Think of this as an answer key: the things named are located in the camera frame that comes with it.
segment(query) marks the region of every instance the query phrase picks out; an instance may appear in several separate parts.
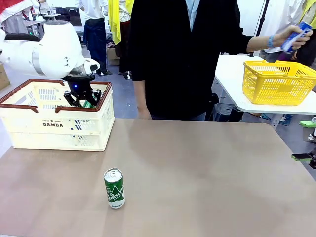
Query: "wristband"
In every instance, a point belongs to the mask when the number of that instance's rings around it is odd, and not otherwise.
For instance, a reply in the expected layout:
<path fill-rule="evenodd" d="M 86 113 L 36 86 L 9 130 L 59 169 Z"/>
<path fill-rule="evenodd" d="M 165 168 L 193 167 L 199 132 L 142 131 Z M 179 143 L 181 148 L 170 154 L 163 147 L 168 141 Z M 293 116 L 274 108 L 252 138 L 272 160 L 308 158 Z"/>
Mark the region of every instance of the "wristband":
<path fill-rule="evenodd" d="M 273 38 L 274 38 L 274 35 L 269 36 L 268 48 L 273 48 Z"/>

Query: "blue snack package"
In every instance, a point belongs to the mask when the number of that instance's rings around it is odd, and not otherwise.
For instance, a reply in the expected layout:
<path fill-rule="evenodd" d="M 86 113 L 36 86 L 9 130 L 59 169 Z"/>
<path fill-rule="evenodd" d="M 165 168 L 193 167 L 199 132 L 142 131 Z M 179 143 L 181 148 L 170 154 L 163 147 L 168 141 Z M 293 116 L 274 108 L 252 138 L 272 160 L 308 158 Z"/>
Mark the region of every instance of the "blue snack package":
<path fill-rule="evenodd" d="M 293 50 L 293 43 L 296 42 L 296 40 L 299 37 L 303 37 L 308 31 L 312 29 L 312 26 L 310 24 L 307 24 L 306 22 L 302 21 L 299 25 L 299 27 L 303 30 L 301 33 L 293 32 L 290 37 L 285 41 L 284 45 L 282 45 L 281 49 L 287 53 L 292 53 Z"/>

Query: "yellow cloth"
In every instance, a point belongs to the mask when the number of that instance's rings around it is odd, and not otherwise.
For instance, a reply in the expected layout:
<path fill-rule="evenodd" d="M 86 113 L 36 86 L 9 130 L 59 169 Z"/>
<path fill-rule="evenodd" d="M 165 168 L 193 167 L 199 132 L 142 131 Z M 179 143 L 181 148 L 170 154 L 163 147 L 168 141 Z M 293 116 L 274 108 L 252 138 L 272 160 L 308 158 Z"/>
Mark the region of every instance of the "yellow cloth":
<path fill-rule="evenodd" d="M 133 5 L 134 0 L 126 0 L 126 8 L 130 14 L 132 14 Z"/>
<path fill-rule="evenodd" d="M 134 0 L 126 0 L 126 8 L 132 13 Z M 121 42 L 119 0 L 109 0 L 109 24 L 112 31 L 112 38 L 115 45 Z"/>
<path fill-rule="evenodd" d="M 304 13 L 303 13 L 303 16 L 301 18 L 301 21 L 303 20 L 305 14 L 313 6 L 314 3 L 316 3 L 316 0 L 307 0 L 306 7 L 304 9 Z M 316 29 L 316 17 L 314 17 L 313 21 L 311 22 L 311 26 L 313 27 L 313 29 Z"/>

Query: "gray floor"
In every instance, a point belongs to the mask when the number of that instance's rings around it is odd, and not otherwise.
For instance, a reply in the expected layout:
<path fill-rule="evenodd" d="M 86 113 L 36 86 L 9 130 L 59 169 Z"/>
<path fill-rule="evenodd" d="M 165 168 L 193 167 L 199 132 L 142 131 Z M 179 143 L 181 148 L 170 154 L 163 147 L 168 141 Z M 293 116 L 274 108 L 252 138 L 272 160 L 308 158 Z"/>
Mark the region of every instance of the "gray floor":
<path fill-rule="evenodd" d="M 89 57 L 90 54 L 87 49 L 83 48 L 83 55 Z M 8 77 L 11 81 L 11 86 L 0 91 L 0 97 L 4 96 L 12 89 L 19 86 L 21 83 L 28 79 L 40 79 L 41 77 L 29 76 L 20 74 L 8 67 L 5 68 Z M 118 75 L 118 66 L 108 66 L 108 69 L 113 75 L 105 77 L 97 77 L 97 81 L 109 81 L 113 84 L 113 100 L 114 100 L 114 113 L 115 117 L 119 119 L 135 119 L 137 117 L 136 101 L 134 96 L 133 82 L 125 80 L 121 75 Z M 213 85 L 213 92 L 221 94 L 222 88 L 216 82 Z M 312 143 L 304 142 L 302 139 L 302 128 L 299 126 L 299 121 L 311 120 L 312 116 L 309 115 L 294 115 L 292 123 L 289 127 L 279 125 L 276 132 L 289 146 L 294 153 L 305 153 L 311 151 L 315 145 Z M 243 122 L 265 122 L 266 120 L 255 117 L 245 113 L 242 119 Z M 0 157 L 11 147 L 9 135 L 0 121 Z M 316 180 L 316 170 L 311 169 L 307 163 L 303 163 L 306 169 Z"/>

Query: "green can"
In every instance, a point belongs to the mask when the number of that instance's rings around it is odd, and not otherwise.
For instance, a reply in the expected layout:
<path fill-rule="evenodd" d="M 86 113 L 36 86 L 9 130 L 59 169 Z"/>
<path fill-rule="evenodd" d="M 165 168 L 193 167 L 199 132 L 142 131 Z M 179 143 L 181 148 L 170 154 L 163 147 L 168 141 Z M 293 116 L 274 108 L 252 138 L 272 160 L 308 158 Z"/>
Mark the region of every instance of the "green can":
<path fill-rule="evenodd" d="M 104 173 L 105 187 L 108 193 L 109 206 L 113 209 L 121 208 L 125 203 L 123 174 L 117 168 Z"/>

